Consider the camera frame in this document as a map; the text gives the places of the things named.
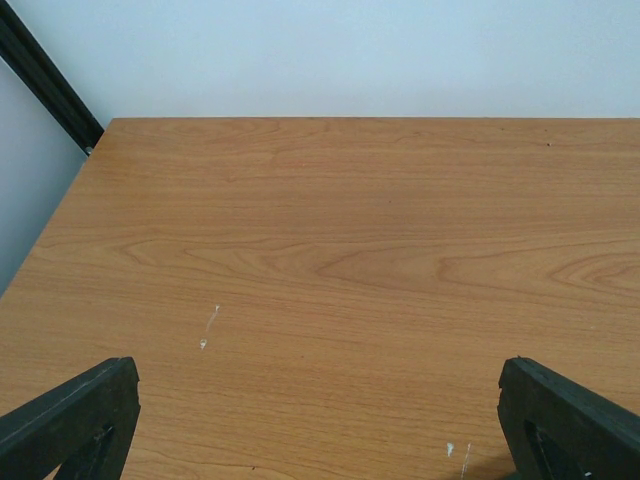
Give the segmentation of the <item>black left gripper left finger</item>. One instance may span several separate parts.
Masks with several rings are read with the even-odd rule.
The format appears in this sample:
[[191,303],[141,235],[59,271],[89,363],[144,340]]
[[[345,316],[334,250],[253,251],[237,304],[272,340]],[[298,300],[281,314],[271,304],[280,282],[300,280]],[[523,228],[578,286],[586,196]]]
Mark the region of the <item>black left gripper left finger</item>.
[[119,479],[141,410],[131,357],[109,358],[1,417],[3,479]]

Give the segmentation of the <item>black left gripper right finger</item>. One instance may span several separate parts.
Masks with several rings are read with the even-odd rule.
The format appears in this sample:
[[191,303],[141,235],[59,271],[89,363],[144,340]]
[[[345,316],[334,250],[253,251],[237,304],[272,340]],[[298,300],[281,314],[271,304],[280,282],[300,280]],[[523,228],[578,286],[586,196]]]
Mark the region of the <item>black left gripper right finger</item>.
[[639,416],[524,357],[505,361],[499,422],[510,479],[637,479]]

